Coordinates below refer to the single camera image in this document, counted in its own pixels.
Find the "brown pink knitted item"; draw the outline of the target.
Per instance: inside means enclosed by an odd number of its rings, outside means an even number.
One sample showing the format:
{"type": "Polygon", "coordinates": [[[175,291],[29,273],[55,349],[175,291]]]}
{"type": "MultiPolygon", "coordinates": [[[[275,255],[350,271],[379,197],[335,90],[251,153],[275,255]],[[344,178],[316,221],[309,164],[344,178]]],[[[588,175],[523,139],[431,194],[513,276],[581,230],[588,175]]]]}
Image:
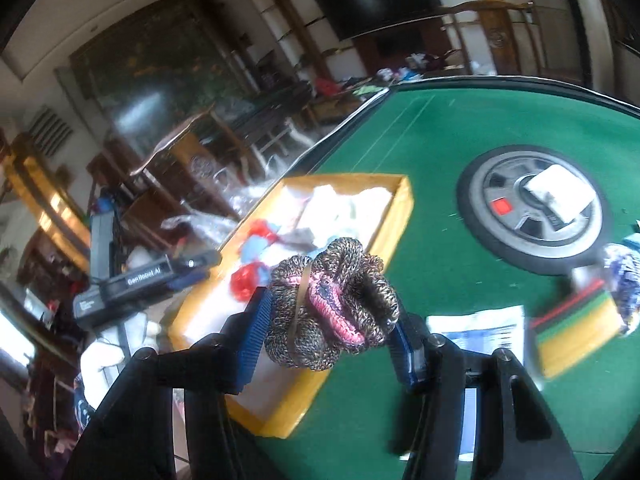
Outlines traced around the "brown pink knitted item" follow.
{"type": "Polygon", "coordinates": [[[284,367],[322,372],[344,353],[384,346],[400,315],[381,258],[339,237],[314,258],[295,255],[271,271],[265,350],[284,367]]]}

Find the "blue white patterned pouch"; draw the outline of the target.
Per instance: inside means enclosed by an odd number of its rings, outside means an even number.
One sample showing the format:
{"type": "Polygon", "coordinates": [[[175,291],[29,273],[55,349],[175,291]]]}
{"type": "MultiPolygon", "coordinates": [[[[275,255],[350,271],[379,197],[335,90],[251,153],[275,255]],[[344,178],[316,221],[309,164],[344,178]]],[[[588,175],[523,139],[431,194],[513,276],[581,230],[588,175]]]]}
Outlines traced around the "blue white patterned pouch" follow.
{"type": "Polygon", "coordinates": [[[602,248],[602,278],[623,321],[622,333],[639,327],[639,253],[622,244],[602,248]]]}

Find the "red plastic bag item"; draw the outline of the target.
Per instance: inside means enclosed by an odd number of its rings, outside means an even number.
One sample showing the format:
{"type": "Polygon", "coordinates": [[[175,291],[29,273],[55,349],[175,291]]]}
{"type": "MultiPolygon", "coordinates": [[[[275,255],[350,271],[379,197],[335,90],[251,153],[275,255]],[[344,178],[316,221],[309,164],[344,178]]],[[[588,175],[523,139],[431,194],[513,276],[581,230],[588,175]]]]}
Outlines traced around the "red plastic bag item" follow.
{"type": "Polygon", "coordinates": [[[241,266],[230,278],[230,292],[236,301],[250,300],[258,287],[269,284],[270,266],[264,255],[277,240],[277,232],[267,220],[258,219],[250,224],[239,249],[241,266]]]}

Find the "white paper sheet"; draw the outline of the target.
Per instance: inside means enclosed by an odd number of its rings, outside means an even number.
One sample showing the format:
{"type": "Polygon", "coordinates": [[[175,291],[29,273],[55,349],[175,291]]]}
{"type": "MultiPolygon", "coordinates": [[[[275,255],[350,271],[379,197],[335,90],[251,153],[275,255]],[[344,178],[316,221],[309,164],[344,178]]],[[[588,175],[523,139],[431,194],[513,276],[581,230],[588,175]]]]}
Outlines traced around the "white paper sheet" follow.
{"type": "MultiPolygon", "coordinates": [[[[430,315],[426,325],[431,333],[442,334],[462,350],[491,355],[498,348],[510,350],[524,363],[525,315],[522,306],[478,311],[468,315],[430,315]]],[[[474,458],[477,394],[465,390],[459,460],[474,458]]]]}

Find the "yellow cardboard box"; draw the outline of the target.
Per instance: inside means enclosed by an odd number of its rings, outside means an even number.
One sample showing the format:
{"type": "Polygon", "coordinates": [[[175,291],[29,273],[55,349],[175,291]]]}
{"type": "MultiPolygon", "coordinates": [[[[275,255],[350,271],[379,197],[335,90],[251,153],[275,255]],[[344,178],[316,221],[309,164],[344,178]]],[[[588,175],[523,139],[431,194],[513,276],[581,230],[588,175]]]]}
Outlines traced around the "yellow cardboard box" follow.
{"type": "Polygon", "coordinates": [[[381,347],[395,327],[400,305],[384,270],[413,204],[401,174],[282,180],[228,237],[221,265],[180,304],[168,327],[171,347],[219,330],[268,276],[267,347],[250,384],[227,404],[256,436],[289,437],[338,358],[381,347]]]}

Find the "wooden chair near table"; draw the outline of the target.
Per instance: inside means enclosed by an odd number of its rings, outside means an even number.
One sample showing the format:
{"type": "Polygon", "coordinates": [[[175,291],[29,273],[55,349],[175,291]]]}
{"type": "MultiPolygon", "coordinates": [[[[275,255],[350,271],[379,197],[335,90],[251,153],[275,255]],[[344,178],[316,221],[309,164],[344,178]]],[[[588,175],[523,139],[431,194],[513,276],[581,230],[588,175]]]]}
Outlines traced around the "wooden chair near table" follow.
{"type": "Polygon", "coordinates": [[[216,159],[211,150],[201,144],[194,132],[198,122],[211,120],[229,141],[242,148],[238,143],[239,139],[218,117],[214,107],[215,104],[209,105],[165,134],[141,164],[129,171],[129,177],[146,177],[160,188],[160,181],[152,175],[150,167],[155,159],[168,153],[178,162],[188,177],[210,197],[221,216],[240,221],[254,204],[254,198],[251,198],[248,192],[250,187],[248,156],[241,155],[238,166],[224,165],[216,159]]]}

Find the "round table centre console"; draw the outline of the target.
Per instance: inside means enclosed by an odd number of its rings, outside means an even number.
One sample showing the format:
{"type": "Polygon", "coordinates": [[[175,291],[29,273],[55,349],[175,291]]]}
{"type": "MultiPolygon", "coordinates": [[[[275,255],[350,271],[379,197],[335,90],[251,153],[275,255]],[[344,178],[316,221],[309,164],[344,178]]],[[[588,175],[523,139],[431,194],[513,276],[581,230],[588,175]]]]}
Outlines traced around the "round table centre console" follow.
{"type": "Polygon", "coordinates": [[[536,274],[567,275],[591,266],[610,238],[612,214],[600,185],[576,162],[542,146],[512,144],[481,154],[460,174],[456,196],[459,214],[480,244],[536,274]],[[597,193],[569,224],[525,188],[552,165],[570,170],[597,193]]]}

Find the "large framed painting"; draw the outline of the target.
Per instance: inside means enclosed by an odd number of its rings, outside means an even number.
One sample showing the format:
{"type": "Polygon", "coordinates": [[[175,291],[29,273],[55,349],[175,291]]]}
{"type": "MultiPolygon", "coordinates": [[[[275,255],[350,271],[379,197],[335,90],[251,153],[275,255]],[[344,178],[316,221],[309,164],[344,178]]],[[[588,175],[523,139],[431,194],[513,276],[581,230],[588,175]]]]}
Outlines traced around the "large framed painting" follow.
{"type": "Polygon", "coordinates": [[[83,96],[143,158],[186,118],[250,95],[222,53],[214,0],[158,0],[70,56],[83,96]]]}

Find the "small white packet on console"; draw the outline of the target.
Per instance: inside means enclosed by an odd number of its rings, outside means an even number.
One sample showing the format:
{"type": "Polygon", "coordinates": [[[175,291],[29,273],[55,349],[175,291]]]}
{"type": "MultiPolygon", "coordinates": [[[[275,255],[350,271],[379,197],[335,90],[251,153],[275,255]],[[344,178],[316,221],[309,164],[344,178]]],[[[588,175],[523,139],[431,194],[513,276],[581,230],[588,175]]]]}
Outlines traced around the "small white packet on console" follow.
{"type": "Polygon", "coordinates": [[[572,223],[597,197],[586,181],[560,165],[552,165],[536,174],[526,190],[547,206],[564,224],[572,223]]]}

